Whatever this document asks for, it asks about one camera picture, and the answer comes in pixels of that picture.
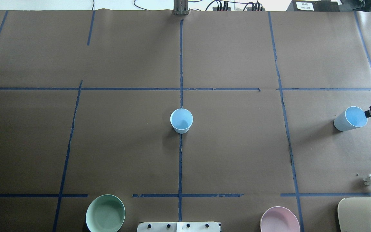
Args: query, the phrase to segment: white label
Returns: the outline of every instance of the white label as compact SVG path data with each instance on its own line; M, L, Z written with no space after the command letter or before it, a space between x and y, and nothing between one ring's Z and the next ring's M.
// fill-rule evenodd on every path
M314 10L313 9L313 3L296 2L296 4L297 4L297 9L301 9L301 10Z

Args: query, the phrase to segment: pink bowl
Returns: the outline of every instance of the pink bowl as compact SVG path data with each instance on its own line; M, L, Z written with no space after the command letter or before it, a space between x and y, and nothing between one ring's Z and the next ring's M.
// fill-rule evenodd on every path
M271 207L260 220L262 232L300 232L299 221L294 213L285 207Z

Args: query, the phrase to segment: green bowl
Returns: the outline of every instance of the green bowl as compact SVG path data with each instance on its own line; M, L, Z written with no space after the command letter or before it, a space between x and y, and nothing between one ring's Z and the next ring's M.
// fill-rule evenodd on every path
M125 219L122 201L110 194L97 197L88 207L85 220L91 232L116 232Z

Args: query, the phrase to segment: blue cup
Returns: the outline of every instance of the blue cup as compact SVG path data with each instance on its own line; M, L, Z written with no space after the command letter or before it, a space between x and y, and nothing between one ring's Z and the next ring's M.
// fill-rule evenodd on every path
M170 116L170 122L177 133L184 134L193 123L193 115L186 109L176 109Z
M334 126L339 131L360 128L365 126L366 123L367 118L365 112L359 107L349 107L334 119Z

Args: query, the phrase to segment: white floor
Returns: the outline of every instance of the white floor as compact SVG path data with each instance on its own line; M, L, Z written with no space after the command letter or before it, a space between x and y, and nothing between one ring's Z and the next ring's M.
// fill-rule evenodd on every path
M205 10L212 0L190 3L190 9ZM291 0L261 0L267 11L286 11ZM173 0L137 0L136 4L151 10L173 9ZM91 10L93 0L0 0L0 10ZM232 10L242 10L244 4L230 3ZM94 9L137 10L133 0L95 0Z

